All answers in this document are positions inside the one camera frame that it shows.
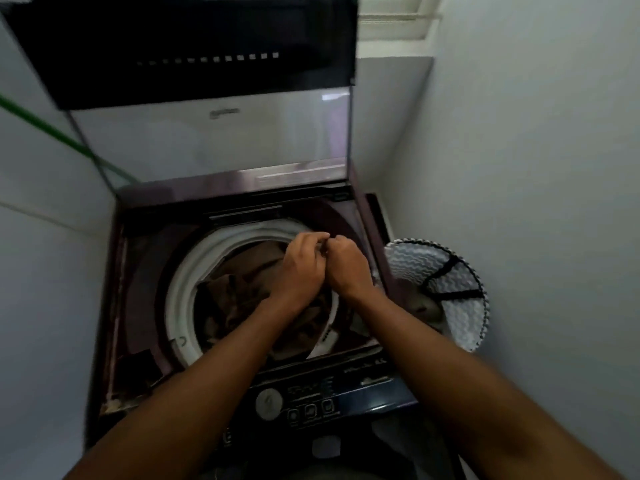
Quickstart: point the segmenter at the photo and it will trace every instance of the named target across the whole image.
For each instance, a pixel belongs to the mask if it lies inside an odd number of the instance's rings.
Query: washing machine
[[[398,300],[349,160],[357,0],[30,0],[2,12],[92,151],[142,181],[118,189],[87,447],[205,352],[198,287],[238,250],[300,230],[346,235]],[[416,403],[353,310],[329,300],[322,340],[265,364],[213,462]]]

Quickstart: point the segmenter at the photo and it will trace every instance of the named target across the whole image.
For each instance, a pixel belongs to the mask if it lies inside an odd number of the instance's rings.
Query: forearm
[[[238,329],[118,423],[68,480],[196,474],[295,313],[286,304],[264,300]]]
[[[615,477],[535,403],[377,290],[354,306],[412,392],[476,471],[491,478]]]

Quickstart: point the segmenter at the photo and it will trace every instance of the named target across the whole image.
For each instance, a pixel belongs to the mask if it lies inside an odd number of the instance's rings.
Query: basket rim
[[[394,239],[393,241],[388,242],[385,245],[385,249],[391,250],[391,249],[397,247],[398,244],[418,244],[420,246],[429,246],[429,247],[432,247],[432,248],[439,249],[439,250],[444,251],[446,253],[449,253],[451,256],[456,257],[457,259],[459,259],[460,262],[462,264],[464,264],[468,268],[468,270],[471,272],[471,274],[473,275],[474,279],[476,280],[476,282],[480,286],[480,291],[482,291],[483,307],[484,307],[483,323],[482,323],[482,327],[480,329],[480,333],[478,334],[478,340],[476,341],[476,345],[470,350],[470,352],[475,352],[478,349],[478,347],[480,346],[480,344],[482,344],[482,342],[484,341],[484,337],[486,336],[486,332],[489,329],[489,314],[490,314],[489,297],[488,297],[488,295],[486,293],[486,290],[484,288],[484,284],[483,284],[482,280],[480,279],[480,276],[478,276],[478,274],[476,273],[476,270],[462,256],[460,256],[459,254],[456,254],[451,249],[449,249],[446,246],[443,246],[442,244],[439,244],[438,242],[429,241],[427,239],[415,239],[415,238]]]

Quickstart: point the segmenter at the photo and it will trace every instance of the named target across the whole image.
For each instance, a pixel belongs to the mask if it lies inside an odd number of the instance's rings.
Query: right arm
[[[621,478],[497,371],[377,290],[353,241],[330,239],[327,256],[329,284],[362,316],[480,477]]]

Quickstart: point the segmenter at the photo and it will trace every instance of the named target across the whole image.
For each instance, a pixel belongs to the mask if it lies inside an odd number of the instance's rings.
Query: open lid
[[[92,150],[140,181],[338,159],[332,175],[346,177],[357,0],[32,0],[2,11]]]

